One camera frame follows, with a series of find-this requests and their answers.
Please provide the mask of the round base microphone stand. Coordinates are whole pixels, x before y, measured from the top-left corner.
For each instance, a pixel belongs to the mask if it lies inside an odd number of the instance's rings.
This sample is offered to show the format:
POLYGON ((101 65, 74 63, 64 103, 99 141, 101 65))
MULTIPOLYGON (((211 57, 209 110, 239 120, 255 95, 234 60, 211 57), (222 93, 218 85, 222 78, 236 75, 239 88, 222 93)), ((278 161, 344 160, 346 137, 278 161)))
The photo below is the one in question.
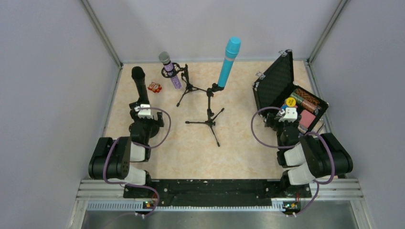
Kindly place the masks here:
POLYGON ((150 128, 143 123, 133 123, 129 126, 130 136, 134 139, 141 139, 146 137, 154 137, 158 132, 159 129, 157 128, 150 128))

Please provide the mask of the black microphone orange end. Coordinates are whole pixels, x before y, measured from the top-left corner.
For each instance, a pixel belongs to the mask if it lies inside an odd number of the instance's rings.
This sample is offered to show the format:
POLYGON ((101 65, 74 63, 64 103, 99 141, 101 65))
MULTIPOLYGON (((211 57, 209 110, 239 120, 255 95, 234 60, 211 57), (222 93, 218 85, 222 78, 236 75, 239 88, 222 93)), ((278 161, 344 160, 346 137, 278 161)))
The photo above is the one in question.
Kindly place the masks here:
POLYGON ((141 104, 150 104, 148 92, 145 84, 145 73, 143 69, 139 66, 135 66, 132 68, 131 77, 135 82, 137 92, 139 95, 138 102, 141 104))

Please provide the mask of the small black tripod stand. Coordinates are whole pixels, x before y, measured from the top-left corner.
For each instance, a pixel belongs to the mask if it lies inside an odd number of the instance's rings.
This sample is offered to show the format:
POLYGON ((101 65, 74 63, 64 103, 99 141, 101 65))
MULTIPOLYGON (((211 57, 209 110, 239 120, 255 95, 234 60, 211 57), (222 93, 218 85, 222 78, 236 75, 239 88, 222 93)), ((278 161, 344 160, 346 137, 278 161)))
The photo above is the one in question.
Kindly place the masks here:
POLYGON ((219 140, 218 140, 218 138, 217 138, 217 136, 215 134, 215 131, 214 131, 213 127, 216 125, 216 122, 215 122, 216 118, 219 116, 219 114, 221 114, 224 111, 224 108, 222 108, 217 114, 215 114, 211 109, 211 98, 214 96, 215 92, 222 91, 223 89, 224 89, 223 87, 220 87, 218 84, 213 83, 212 86, 206 90, 206 96, 207 96, 207 110, 206 110, 207 120, 201 121, 201 122, 199 122, 199 121, 185 121, 185 124, 188 124, 188 125, 189 124, 207 125, 210 128, 218 147, 220 147, 221 145, 220 145, 220 142, 219 142, 219 140))

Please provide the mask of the shock mount tripod stand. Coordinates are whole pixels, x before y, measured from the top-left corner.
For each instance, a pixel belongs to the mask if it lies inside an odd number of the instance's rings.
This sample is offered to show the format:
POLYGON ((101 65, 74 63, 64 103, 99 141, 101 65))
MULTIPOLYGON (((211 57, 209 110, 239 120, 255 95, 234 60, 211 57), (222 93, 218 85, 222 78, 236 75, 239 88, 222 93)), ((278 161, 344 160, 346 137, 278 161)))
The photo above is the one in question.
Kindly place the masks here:
MULTIPOLYGON (((189 67, 188 67, 188 64, 185 64, 184 67, 181 67, 181 66, 180 66, 178 63, 176 63, 176 62, 173 62, 173 64, 175 65, 175 70, 177 71, 177 76, 178 76, 178 74, 180 74, 180 75, 181 75, 181 79, 186 83, 185 90, 184 90, 184 92, 183 92, 183 94, 182 94, 180 100, 179 100, 179 101, 177 102, 177 104, 176 104, 176 106, 179 107, 180 104, 181 104, 181 102, 182 102, 182 100, 183 100, 183 98, 184 98, 184 96, 185 96, 186 94, 191 93, 191 92, 195 92, 195 91, 203 91, 203 92, 206 92, 206 90, 204 90, 204 89, 202 89, 202 88, 199 88, 199 87, 196 87, 196 86, 194 86, 193 84, 191 84, 191 82, 190 82, 190 77, 189 77, 189 69, 188 69, 189 67)), ((165 73, 165 71, 164 71, 163 68, 161 69, 161 75, 162 75, 164 78, 167 78, 167 75, 166 75, 166 73, 165 73)))

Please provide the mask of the purple glitter microphone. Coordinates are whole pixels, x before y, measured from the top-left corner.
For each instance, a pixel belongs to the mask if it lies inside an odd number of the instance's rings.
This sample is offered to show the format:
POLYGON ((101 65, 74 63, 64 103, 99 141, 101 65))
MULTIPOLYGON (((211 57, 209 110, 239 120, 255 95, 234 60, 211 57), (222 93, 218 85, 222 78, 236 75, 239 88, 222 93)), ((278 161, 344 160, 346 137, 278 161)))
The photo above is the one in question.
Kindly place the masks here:
POLYGON ((163 51, 159 54, 159 60, 163 64, 163 69, 174 86, 175 89, 181 89, 181 82, 177 76, 175 65, 171 62, 170 55, 163 51))

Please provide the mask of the teal microphone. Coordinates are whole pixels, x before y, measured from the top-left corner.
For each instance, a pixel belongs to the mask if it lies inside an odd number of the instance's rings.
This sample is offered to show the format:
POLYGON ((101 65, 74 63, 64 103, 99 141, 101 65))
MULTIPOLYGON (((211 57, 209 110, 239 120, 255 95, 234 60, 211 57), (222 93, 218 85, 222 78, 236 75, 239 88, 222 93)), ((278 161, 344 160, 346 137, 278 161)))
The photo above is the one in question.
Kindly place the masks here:
POLYGON ((223 65, 217 83, 218 86, 221 88, 225 88, 226 86, 232 66, 234 64, 234 60, 240 51, 240 47, 241 47, 240 38, 234 36, 228 40, 228 43, 225 48, 223 65))

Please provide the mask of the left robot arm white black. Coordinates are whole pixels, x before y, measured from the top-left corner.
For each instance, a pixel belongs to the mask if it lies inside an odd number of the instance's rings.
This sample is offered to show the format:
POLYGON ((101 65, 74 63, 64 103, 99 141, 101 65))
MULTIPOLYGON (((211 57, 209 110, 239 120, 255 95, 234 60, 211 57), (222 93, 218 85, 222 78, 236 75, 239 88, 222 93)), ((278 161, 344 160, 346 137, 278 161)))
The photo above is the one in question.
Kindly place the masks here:
POLYGON ((99 138, 88 165, 90 178, 137 186, 148 182, 149 173, 136 168, 134 163, 149 160, 154 148, 149 141, 164 127, 164 112, 151 109, 146 103, 134 102, 129 107, 133 119, 128 128, 130 135, 118 139, 99 138))

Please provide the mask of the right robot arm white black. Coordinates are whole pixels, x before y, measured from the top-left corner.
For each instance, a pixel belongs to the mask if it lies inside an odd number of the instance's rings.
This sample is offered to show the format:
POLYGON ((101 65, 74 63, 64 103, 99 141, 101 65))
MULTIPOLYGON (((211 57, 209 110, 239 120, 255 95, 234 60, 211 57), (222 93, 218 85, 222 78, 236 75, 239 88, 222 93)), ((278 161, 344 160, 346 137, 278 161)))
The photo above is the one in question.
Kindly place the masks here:
POLYGON ((352 172, 353 160, 332 133, 301 134, 298 121, 282 120, 268 113, 266 125, 277 135, 277 162, 285 168, 280 179, 283 188, 301 186, 321 177, 352 172))

